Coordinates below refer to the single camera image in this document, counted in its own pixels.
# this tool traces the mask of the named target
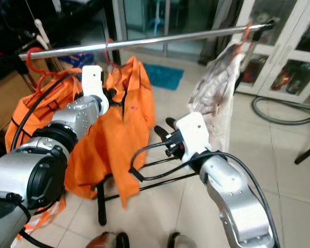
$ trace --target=tiled floor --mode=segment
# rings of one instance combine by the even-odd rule
[[[131,54],[124,52],[123,61]],[[154,88],[159,124],[164,125],[167,116],[185,114],[186,102],[204,67],[148,55],[137,57],[147,63],[185,70],[176,91]],[[230,152],[245,162],[262,186],[282,247],[310,247],[310,158],[300,165],[293,162],[299,153],[310,147],[310,124],[299,127],[270,124],[253,113],[252,99],[252,96],[235,95]],[[305,116],[270,102],[261,104],[261,108],[271,116],[292,119]],[[150,143],[158,140],[152,133]],[[164,157],[161,149],[148,154],[149,161]],[[158,174],[176,164],[149,167],[144,173]],[[176,175],[189,172],[185,169]],[[106,187],[108,194],[116,191],[109,189],[110,182]],[[106,208],[108,224],[101,227],[97,221],[96,200],[68,194],[66,210],[32,236],[59,248],[77,248],[84,247],[104,231],[123,230],[129,235],[133,248],[163,248],[168,235],[176,230],[189,235],[200,248],[228,247],[219,211],[197,177],[143,191],[129,200],[127,210],[122,209],[119,199],[107,202]],[[24,241],[22,247],[33,246]]]

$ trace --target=black table leg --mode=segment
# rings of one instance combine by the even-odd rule
[[[308,157],[310,157],[310,149],[308,151],[306,151],[304,154],[299,155],[296,159],[295,159],[295,164],[299,164],[301,162],[303,162],[305,159],[307,159]]]
[[[104,200],[104,180],[97,185],[98,190],[98,219],[99,224],[104,226],[107,224],[107,215],[105,212],[105,200]]]

